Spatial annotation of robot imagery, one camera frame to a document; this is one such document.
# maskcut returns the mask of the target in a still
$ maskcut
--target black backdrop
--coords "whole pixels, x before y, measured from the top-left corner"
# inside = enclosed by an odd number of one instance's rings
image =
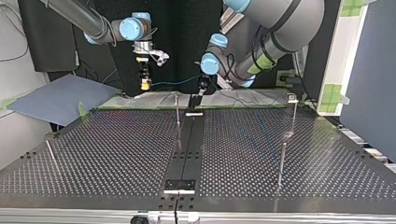
[[[151,14],[153,27],[158,27],[153,41],[156,49],[167,52],[171,59],[163,67],[153,63],[153,82],[179,81],[199,76],[199,62],[209,38],[219,32],[222,0],[95,0],[97,10],[109,20],[131,16],[136,11]],[[140,93],[137,63],[131,42],[110,47],[120,79],[127,94]],[[196,81],[179,86],[186,93],[197,91]]]

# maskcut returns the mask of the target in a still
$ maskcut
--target gray robotic arm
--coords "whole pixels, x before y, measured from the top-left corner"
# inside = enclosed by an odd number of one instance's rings
[[[324,15],[323,0],[224,0],[234,11],[244,14],[270,31],[240,63],[224,55],[228,39],[212,35],[201,70],[221,75],[237,86],[248,88],[257,74],[275,66],[278,59],[307,45],[318,32]]]

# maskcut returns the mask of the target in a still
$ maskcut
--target blue panel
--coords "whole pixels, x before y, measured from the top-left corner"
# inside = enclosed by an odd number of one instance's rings
[[[393,0],[369,6],[341,121],[396,162],[395,8]]]
[[[119,90],[68,75],[18,99],[8,108],[36,119],[66,126],[80,117],[78,105],[87,110],[102,105]]]

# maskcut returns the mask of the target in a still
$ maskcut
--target perforated metal table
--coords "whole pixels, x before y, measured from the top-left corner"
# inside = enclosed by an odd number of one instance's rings
[[[396,215],[396,175],[299,108],[96,111],[0,171],[0,207]],[[287,143],[282,187],[280,149]],[[166,195],[167,180],[195,181]]]

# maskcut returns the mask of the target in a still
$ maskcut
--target light blue board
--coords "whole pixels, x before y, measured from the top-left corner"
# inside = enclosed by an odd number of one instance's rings
[[[105,103],[117,92],[120,90],[83,77],[67,75],[23,96],[8,109],[66,126],[80,117],[80,102],[88,111]]]

